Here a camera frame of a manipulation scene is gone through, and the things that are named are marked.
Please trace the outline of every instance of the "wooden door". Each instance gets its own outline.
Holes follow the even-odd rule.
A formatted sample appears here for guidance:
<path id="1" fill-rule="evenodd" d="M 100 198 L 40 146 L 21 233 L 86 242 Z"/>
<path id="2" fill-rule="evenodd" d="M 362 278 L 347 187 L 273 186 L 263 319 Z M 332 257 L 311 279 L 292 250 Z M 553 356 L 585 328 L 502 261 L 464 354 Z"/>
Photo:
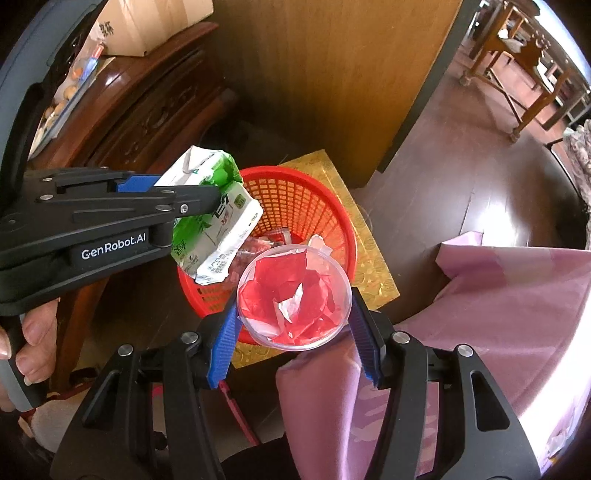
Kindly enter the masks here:
<path id="1" fill-rule="evenodd" d="M 364 185 L 406 117 L 461 0 L 216 0 L 226 80 L 257 120 L 325 148 Z"/>

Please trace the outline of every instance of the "wooden cabinet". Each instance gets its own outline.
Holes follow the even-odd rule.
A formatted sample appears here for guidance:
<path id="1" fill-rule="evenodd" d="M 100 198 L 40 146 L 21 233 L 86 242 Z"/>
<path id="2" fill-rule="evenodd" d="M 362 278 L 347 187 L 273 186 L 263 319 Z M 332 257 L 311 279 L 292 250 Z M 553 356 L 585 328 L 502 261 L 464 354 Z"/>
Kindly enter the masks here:
<path id="1" fill-rule="evenodd" d="M 32 168 L 108 166 L 162 173 L 236 102 L 206 48 L 201 22 L 144 58 L 116 57 L 98 75 Z M 52 387 L 64 390 L 108 280 L 62 298 Z"/>

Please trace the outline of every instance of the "pink cloth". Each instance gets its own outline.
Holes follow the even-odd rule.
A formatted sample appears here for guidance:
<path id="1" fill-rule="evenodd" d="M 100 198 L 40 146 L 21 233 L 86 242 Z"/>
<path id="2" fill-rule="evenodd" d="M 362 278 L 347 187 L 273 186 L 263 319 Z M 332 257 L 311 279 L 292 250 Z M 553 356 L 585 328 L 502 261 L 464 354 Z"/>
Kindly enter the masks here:
<path id="1" fill-rule="evenodd" d="M 591 252 L 481 247 L 481 238 L 470 232 L 441 245 L 437 263 L 451 282 L 397 329 L 436 348 L 472 345 L 543 470 L 574 432 L 589 395 Z M 282 367 L 277 387 L 301 478 L 361 480 L 389 391 L 377 391 L 365 378 L 350 333 Z M 419 473 L 433 464 L 436 395 L 430 384 Z"/>

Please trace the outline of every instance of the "finger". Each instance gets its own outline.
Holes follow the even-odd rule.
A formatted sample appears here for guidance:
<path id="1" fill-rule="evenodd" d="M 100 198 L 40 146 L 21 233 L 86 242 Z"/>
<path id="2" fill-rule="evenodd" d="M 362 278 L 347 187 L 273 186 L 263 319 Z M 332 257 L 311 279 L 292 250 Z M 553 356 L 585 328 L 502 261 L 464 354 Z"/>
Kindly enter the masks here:
<path id="1" fill-rule="evenodd" d="M 38 345 L 26 344 L 17 353 L 17 367 L 30 383 L 36 383 L 51 375 L 56 364 L 57 322 L 52 323 Z"/>
<path id="2" fill-rule="evenodd" d="M 4 386 L 0 383 L 0 410 L 2 411 L 12 411 L 14 410 L 14 405 L 8 398 L 8 392 L 4 388 Z"/>
<path id="3" fill-rule="evenodd" d="M 52 325 L 57 323 L 57 302 L 57 299 L 52 300 L 36 309 L 32 309 L 25 315 L 22 322 L 22 333 L 29 345 L 38 345 Z"/>
<path id="4" fill-rule="evenodd" d="M 11 356 L 10 340 L 2 327 L 0 327 L 0 360 L 8 360 Z"/>

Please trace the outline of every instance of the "trash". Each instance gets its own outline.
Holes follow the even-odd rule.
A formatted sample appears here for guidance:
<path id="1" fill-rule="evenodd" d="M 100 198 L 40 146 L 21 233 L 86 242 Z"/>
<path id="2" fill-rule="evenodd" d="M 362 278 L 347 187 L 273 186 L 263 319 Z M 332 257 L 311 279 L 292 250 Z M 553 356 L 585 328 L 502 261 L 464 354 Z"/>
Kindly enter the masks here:
<path id="1" fill-rule="evenodd" d="M 282 228 L 274 228 L 261 235 L 262 238 L 273 240 L 278 245 L 291 245 L 292 238 L 290 230 L 285 226 Z"/>
<path id="2" fill-rule="evenodd" d="M 247 266 L 261 253 L 276 247 L 278 244 L 270 240 L 264 240 L 250 236 L 242 244 L 236 253 L 236 257 L 230 264 L 228 269 L 228 276 L 222 282 L 224 290 L 234 290 L 240 281 L 240 277 L 246 270 Z"/>
<path id="3" fill-rule="evenodd" d="M 264 252 L 247 267 L 238 286 L 238 312 L 252 337 L 283 350 L 308 350 L 328 342 L 345 325 L 351 302 L 342 267 L 308 245 Z"/>
<path id="4" fill-rule="evenodd" d="M 330 254 L 332 253 L 332 248 L 329 247 L 328 245 L 326 245 L 324 243 L 324 239 L 320 235 L 318 235 L 318 234 L 312 235 L 310 237 L 310 240 L 308 240 L 308 245 L 310 247 L 317 248 L 318 250 L 320 250 L 325 255 L 330 256 Z"/>
<path id="5" fill-rule="evenodd" d="M 176 220 L 172 256 L 199 285 L 222 282 L 244 240 L 262 216 L 262 207 L 242 185 L 231 155 L 191 147 L 155 186 L 216 185 L 222 201 L 207 215 Z"/>

